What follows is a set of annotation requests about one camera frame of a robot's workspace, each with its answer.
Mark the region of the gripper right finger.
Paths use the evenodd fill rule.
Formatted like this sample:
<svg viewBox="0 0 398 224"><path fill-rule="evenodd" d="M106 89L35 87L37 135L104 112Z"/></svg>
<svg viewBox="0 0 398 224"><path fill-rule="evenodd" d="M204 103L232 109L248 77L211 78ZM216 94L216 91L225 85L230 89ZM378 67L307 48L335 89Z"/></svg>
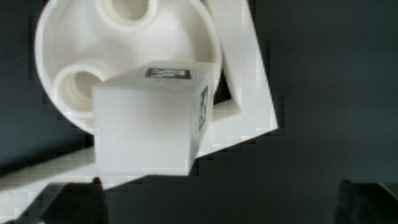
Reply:
<svg viewBox="0 0 398 224"><path fill-rule="evenodd" d="M398 224L398 183L339 183L333 224Z"/></svg>

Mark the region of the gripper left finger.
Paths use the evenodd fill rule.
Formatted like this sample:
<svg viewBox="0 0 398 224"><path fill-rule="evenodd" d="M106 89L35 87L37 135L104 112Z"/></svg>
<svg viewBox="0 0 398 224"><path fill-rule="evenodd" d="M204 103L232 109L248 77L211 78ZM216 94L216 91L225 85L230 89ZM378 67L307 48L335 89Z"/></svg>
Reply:
<svg viewBox="0 0 398 224"><path fill-rule="evenodd" d="M46 185L22 211L22 224L108 224L99 178Z"/></svg>

